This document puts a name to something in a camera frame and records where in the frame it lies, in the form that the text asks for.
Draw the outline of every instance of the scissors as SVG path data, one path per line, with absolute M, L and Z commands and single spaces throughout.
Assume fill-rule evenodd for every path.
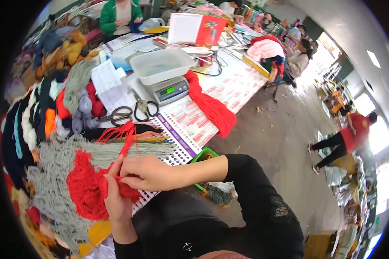
M 114 126 L 119 127 L 122 126 L 122 124 L 118 124 L 117 122 L 125 120 L 126 118 L 130 118 L 132 114 L 133 114 L 133 110 L 130 107 L 120 106 L 116 108 L 114 111 L 112 111 L 110 115 L 99 118 L 99 121 L 100 122 L 111 121 L 111 123 Z
M 134 117 L 136 118 L 136 120 L 139 122 L 146 122 L 150 119 L 150 117 L 156 116 L 158 113 L 158 103 L 156 103 L 155 101 L 144 101 L 140 98 L 140 96 L 137 94 L 137 92 L 134 89 L 132 90 L 133 90 L 134 97 L 137 100 L 136 107 L 134 109 Z M 156 107 L 156 112 L 154 114 L 150 113 L 150 110 L 148 109 L 149 104 L 154 105 Z M 137 118 L 137 109 L 140 109 L 140 111 L 143 112 L 143 114 L 146 116 L 145 119 Z

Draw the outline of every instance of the green plastic basket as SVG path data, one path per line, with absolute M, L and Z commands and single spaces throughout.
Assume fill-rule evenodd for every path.
M 202 151 L 195 156 L 190 163 L 195 163 L 197 161 L 203 161 L 206 154 L 211 154 L 212 157 L 218 157 L 219 155 L 215 152 L 213 152 L 210 148 L 202 148 Z M 203 191 L 203 187 L 199 184 L 194 184 L 197 188 L 199 188 L 201 191 Z

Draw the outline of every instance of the black sleeve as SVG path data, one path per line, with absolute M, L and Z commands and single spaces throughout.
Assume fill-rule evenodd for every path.
M 140 239 L 128 245 L 121 245 L 114 240 L 114 250 L 116 259 L 144 259 L 143 244 Z
M 226 154 L 228 174 L 224 182 L 233 181 L 242 217 L 244 233 L 270 244 L 274 258 L 304 256 L 304 236 L 291 208 L 271 185 L 259 163 L 248 155 Z

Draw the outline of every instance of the green jacket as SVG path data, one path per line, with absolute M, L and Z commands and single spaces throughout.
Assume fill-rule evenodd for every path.
M 129 1 L 131 1 L 131 21 L 133 22 L 136 18 L 143 17 L 143 12 L 140 8 L 140 0 Z M 99 28 L 103 30 L 105 36 L 114 35 L 116 31 L 115 21 L 115 0 L 109 0 L 102 8 L 101 17 L 99 17 Z

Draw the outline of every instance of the cardboard box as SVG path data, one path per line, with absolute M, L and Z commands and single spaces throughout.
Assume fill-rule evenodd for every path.
M 337 240 L 337 231 L 319 231 L 308 236 L 304 258 L 325 259 L 334 251 Z

